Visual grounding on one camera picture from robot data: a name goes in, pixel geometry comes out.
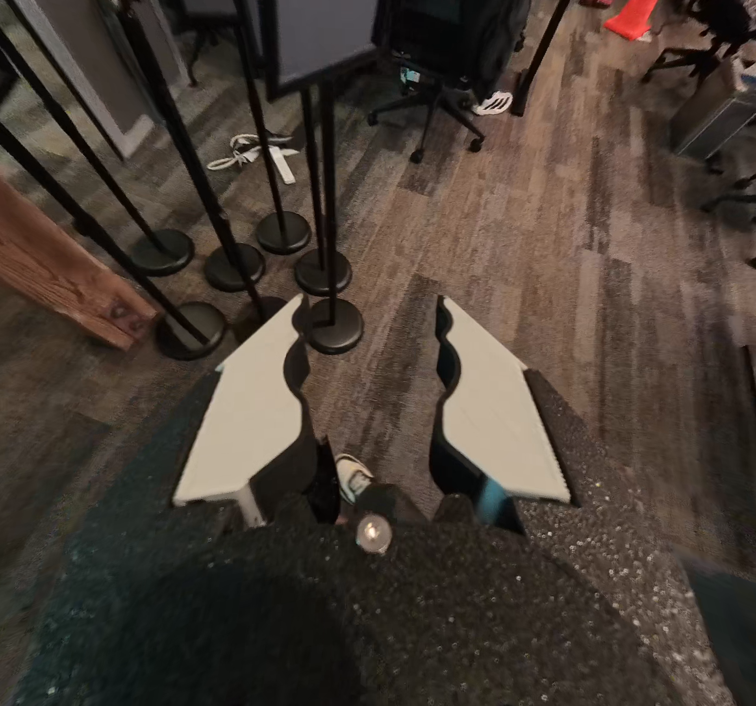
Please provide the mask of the group of floor sign stands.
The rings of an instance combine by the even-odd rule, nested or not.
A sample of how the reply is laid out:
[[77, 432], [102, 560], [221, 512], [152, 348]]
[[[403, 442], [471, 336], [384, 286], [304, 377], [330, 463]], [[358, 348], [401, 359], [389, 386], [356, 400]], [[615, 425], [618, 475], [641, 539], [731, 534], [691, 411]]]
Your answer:
[[[253, 251], [257, 257], [259, 252], [254, 247], [241, 246], [233, 236], [228, 216], [209, 184], [175, 104], [172, 89], [138, 16], [137, 4], [142, 0], [95, 1], [100, 11], [106, 13], [106, 19], [113, 21], [112, 28], [119, 31], [126, 42], [126, 50], [135, 63], [137, 81], [144, 84], [148, 101], [155, 107], [184, 162], [215, 230], [228, 269], [237, 274], [243, 285], [242, 290], [250, 298], [249, 307], [241, 311], [232, 324], [237, 341], [242, 343], [270, 322], [284, 308], [285, 301], [279, 297], [262, 297], [257, 290], [256, 280], [248, 267], [247, 252]], [[155, 329], [156, 343], [161, 353], [178, 360], [195, 360], [208, 356], [220, 345], [228, 323], [217, 308], [203, 302], [177, 306], [150, 280], [150, 276], [179, 272], [192, 261], [194, 244], [190, 238], [173, 229], [154, 231], [137, 213], [135, 220], [145, 229], [145, 236], [138, 242], [143, 247], [135, 248], [133, 254], [143, 254], [146, 260], [133, 260], [5, 125], [2, 125], [2, 147], [71, 215], [80, 232], [112, 257], [161, 306], [164, 314]]]

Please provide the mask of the person's torso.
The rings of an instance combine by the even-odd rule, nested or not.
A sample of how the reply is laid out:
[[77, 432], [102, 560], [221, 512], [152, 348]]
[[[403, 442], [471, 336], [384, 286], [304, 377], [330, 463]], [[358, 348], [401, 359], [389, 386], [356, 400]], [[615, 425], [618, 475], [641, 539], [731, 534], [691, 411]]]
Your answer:
[[738, 705], [755, 704], [755, 583], [675, 549], [723, 679]]

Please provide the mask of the grey trash bin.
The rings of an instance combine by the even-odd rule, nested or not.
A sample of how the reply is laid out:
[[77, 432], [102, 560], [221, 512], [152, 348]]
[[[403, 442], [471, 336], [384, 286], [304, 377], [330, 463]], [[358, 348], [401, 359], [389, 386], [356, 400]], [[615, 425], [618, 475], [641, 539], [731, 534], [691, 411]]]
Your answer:
[[726, 58], [670, 123], [670, 150], [704, 162], [755, 115], [754, 72], [738, 55]]

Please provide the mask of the black snap frame sign stand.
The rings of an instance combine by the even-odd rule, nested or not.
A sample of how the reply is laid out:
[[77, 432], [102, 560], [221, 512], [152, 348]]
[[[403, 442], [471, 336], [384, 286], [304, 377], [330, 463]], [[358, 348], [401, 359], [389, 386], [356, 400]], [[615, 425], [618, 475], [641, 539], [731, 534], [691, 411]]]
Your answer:
[[310, 308], [310, 345], [351, 351], [364, 334], [359, 309], [337, 289], [335, 78], [371, 61], [378, 0], [258, 0], [267, 95], [317, 88], [324, 171], [327, 296]]

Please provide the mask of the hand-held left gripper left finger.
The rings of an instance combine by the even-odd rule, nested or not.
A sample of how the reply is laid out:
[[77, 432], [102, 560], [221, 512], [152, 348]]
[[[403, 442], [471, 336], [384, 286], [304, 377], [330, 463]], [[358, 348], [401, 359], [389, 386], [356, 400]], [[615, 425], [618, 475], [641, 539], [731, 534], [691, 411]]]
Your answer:
[[231, 501], [257, 528], [273, 521], [285, 498], [307, 492], [317, 471], [302, 392], [310, 323], [308, 297], [297, 295], [218, 366], [173, 507]]

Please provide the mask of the person's shoe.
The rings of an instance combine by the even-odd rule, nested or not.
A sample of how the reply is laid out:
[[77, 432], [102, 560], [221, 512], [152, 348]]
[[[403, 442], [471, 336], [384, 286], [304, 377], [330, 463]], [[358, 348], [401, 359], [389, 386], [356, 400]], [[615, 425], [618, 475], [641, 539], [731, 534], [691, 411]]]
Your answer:
[[370, 469], [353, 455], [341, 453], [335, 457], [339, 493], [343, 501], [355, 505], [358, 498], [374, 482]]

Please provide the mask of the black office chair with jacket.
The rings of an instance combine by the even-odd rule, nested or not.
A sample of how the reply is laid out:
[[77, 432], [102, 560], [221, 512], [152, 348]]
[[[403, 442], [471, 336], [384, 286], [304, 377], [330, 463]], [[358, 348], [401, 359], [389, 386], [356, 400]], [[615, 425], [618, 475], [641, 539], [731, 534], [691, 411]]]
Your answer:
[[523, 44], [532, 0], [378, 0], [373, 43], [404, 72], [403, 96], [374, 108], [378, 116], [416, 106], [427, 108], [421, 140], [411, 162], [424, 158], [432, 119], [441, 109], [473, 138], [479, 152], [483, 134], [453, 95], [467, 99], [467, 110], [499, 89], [513, 54]]

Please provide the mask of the wooden pillar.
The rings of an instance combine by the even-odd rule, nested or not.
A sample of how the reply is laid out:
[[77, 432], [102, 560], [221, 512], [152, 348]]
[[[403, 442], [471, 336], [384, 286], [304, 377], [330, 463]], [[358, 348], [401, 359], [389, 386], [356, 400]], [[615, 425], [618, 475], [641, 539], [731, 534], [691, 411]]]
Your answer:
[[1, 280], [111, 347], [143, 342], [159, 310], [1, 180]]

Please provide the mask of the white power strip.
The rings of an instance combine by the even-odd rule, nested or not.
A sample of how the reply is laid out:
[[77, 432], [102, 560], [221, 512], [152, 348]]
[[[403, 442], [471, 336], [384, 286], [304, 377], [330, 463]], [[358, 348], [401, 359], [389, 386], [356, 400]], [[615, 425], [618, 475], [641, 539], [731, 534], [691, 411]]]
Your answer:
[[290, 186], [296, 183], [296, 178], [288, 164], [287, 158], [299, 154], [298, 150], [277, 145], [270, 147], [270, 155], [275, 167], [278, 170], [284, 185]]

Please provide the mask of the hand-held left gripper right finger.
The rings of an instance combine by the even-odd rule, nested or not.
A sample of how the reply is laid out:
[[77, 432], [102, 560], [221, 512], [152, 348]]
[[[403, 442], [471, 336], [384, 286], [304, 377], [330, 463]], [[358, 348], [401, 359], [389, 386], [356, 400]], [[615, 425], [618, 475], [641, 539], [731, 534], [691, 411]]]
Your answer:
[[518, 535], [517, 503], [573, 505], [573, 487], [537, 373], [448, 296], [438, 296], [436, 373], [444, 387], [430, 441], [430, 474], [445, 497], [466, 499], [480, 524]]

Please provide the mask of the brown office desk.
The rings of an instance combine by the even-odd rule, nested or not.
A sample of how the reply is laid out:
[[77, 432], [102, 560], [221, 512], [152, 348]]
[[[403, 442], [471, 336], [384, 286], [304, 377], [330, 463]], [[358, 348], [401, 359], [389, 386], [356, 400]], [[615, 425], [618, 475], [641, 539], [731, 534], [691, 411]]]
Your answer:
[[543, 31], [528, 67], [518, 73], [513, 91], [513, 102], [509, 110], [511, 115], [515, 117], [522, 117], [524, 115], [531, 87], [571, 1], [559, 0], [556, 3], [556, 7]]

